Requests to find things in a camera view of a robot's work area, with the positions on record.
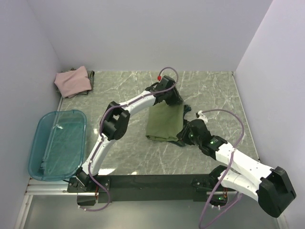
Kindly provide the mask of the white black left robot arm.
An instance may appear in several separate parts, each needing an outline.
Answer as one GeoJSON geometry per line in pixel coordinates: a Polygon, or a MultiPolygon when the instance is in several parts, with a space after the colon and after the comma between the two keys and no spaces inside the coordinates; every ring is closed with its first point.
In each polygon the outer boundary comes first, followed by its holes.
{"type": "Polygon", "coordinates": [[[159,76],[160,81],[147,87],[138,96],[126,101],[109,103],[101,121],[97,141],[83,165],[77,170],[78,186],[85,192],[94,189],[96,176],[100,166],[112,145],[121,139],[129,124],[130,118],[141,110],[154,106],[163,101],[167,105],[176,105],[183,102],[176,83],[169,76],[159,76]]]}

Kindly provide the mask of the folded striped tank top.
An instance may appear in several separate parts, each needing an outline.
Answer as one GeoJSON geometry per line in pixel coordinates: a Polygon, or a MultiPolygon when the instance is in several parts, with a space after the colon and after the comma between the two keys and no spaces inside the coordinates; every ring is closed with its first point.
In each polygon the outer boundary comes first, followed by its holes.
{"type": "MultiPolygon", "coordinates": [[[[70,70],[62,71],[61,73],[65,73],[65,72],[69,72],[69,71],[75,71],[75,70],[76,69],[71,68],[70,70]]],[[[77,93],[77,95],[88,95],[93,90],[95,72],[94,71],[87,71],[87,74],[88,74],[88,79],[90,81],[91,89],[87,90],[87,91],[79,92],[79,93],[77,93]]],[[[60,90],[59,90],[58,87],[56,87],[56,92],[60,94],[60,90]]]]}

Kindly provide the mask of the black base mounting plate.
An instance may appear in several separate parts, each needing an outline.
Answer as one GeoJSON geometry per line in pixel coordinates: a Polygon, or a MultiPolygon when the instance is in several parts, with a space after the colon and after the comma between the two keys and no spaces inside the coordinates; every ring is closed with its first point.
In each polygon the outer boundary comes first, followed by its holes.
{"type": "Polygon", "coordinates": [[[106,175],[96,180],[110,193],[111,201],[192,200],[204,202],[217,181],[209,174],[106,175]]]}

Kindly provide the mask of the green graphic tank top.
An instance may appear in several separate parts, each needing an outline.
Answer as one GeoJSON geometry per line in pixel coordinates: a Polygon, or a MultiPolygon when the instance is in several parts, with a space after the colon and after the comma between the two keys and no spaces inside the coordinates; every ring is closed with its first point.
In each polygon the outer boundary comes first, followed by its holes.
{"type": "Polygon", "coordinates": [[[161,102],[149,108],[145,136],[152,141],[169,142],[179,147],[185,143],[177,135],[187,123],[184,116],[192,109],[187,104],[167,105],[161,102]]]}

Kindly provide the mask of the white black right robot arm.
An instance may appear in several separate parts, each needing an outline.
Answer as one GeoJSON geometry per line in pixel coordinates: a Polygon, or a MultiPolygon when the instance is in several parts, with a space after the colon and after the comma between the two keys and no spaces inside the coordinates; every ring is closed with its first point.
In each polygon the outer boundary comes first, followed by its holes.
{"type": "Polygon", "coordinates": [[[278,218],[296,198],[288,173],[283,168],[269,167],[234,149],[225,139],[212,135],[202,119],[190,121],[177,137],[231,167],[229,171],[224,170],[209,178],[212,189],[227,187],[247,195],[274,218],[278,218]]]}

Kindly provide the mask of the teal plastic bin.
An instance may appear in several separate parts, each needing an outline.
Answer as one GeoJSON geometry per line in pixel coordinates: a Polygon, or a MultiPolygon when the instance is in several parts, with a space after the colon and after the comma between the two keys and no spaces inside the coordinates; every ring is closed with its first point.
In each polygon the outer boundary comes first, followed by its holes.
{"type": "Polygon", "coordinates": [[[44,115],[32,143],[29,175],[41,181],[61,181],[74,176],[83,164],[86,125],[86,115],[80,110],[44,115]]]}

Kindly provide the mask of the folded pink tank top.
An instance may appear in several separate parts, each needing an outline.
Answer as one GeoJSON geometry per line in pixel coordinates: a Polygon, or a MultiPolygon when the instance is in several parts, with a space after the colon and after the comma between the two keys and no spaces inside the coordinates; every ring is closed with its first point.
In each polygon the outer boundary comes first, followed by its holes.
{"type": "Polygon", "coordinates": [[[78,93],[90,91],[92,86],[84,66],[77,70],[57,73],[54,81],[63,98],[72,98],[78,93]]]}

